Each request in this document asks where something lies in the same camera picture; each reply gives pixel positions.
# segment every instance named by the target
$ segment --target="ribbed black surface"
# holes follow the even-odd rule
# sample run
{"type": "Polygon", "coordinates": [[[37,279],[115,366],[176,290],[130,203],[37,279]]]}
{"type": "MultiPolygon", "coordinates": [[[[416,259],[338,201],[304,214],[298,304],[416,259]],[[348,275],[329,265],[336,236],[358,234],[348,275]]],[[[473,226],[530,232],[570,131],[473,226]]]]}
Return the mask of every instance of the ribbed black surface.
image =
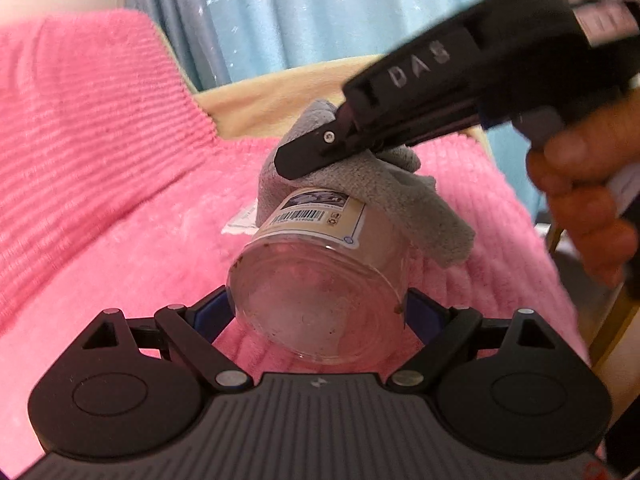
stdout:
{"type": "Polygon", "coordinates": [[[91,464],[49,455],[21,478],[572,480],[589,462],[586,454],[552,465],[482,456],[446,433],[422,399],[383,390],[372,375],[268,374],[254,390],[217,398],[190,434],[155,456],[91,464]]]}

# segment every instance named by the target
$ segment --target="picture on label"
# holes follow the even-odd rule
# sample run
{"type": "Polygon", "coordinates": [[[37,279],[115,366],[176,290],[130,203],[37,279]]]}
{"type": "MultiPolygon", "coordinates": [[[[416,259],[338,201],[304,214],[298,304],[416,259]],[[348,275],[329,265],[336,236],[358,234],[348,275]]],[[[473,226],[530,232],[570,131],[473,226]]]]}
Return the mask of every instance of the picture on label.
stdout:
{"type": "Polygon", "coordinates": [[[297,205],[304,205],[304,204],[330,205],[330,206],[334,206],[342,209],[347,203],[348,199],[349,199],[349,195],[347,195],[346,193],[341,193],[339,191],[330,191],[330,190],[307,191],[291,197],[289,200],[287,200],[287,203],[284,206],[282,206],[280,209],[282,210],[289,207],[294,207],[297,205]]]}

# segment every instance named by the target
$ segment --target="gray towel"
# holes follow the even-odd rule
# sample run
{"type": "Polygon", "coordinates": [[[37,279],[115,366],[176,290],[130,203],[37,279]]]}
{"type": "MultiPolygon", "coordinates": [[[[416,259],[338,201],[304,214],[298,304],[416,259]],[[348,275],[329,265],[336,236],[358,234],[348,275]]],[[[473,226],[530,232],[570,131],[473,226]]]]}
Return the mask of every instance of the gray towel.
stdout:
{"type": "MultiPolygon", "coordinates": [[[[327,101],[313,102],[279,146],[333,121],[335,111],[327,101]]],[[[270,153],[260,171],[257,226],[295,190],[326,187],[382,209],[415,247],[441,267],[462,263],[469,256],[473,229],[437,195],[433,177],[414,174],[420,160],[409,148],[401,146],[377,156],[367,150],[297,180],[286,180],[276,172],[275,153],[270,153]]]]}

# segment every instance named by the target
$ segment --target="jar bottom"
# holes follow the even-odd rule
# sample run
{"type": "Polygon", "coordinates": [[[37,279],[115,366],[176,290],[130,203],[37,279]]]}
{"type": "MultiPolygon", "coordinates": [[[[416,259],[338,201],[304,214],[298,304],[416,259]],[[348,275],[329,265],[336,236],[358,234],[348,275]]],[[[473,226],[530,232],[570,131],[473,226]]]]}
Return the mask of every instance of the jar bottom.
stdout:
{"type": "Polygon", "coordinates": [[[324,246],[264,244],[229,274],[240,322],[324,365],[381,360],[404,328],[401,299],[375,270],[324,246]]]}

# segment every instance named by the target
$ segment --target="white lettering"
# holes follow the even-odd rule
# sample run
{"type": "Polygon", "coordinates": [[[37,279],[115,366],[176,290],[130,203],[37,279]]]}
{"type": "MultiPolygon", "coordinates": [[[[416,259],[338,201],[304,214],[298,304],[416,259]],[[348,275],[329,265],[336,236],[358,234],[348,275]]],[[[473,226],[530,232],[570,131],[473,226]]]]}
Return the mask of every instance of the white lettering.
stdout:
{"type": "Polygon", "coordinates": [[[431,72],[431,69],[425,65],[424,61],[418,56],[414,56],[414,54],[411,54],[411,69],[418,79],[420,79],[420,72],[431,72]]]}
{"type": "Polygon", "coordinates": [[[391,81],[394,82],[398,88],[402,88],[406,85],[406,75],[404,71],[399,66],[393,66],[389,69],[389,75],[391,76],[391,81]]]}
{"type": "Polygon", "coordinates": [[[431,41],[429,50],[431,50],[431,53],[433,54],[433,59],[440,64],[446,63],[451,58],[449,53],[445,50],[444,45],[439,41],[431,41]]]}

